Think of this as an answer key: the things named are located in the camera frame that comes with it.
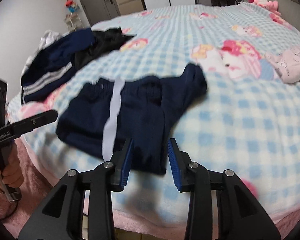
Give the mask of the left hand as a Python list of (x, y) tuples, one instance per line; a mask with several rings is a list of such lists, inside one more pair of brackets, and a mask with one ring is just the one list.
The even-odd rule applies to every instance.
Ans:
[(8, 158), (8, 164), (3, 171), (2, 182), (9, 187), (17, 188), (22, 185), (23, 181), (24, 181), (24, 177), (22, 174), (20, 161), (18, 158), (18, 149), (16, 148), (16, 145), (13, 145)]

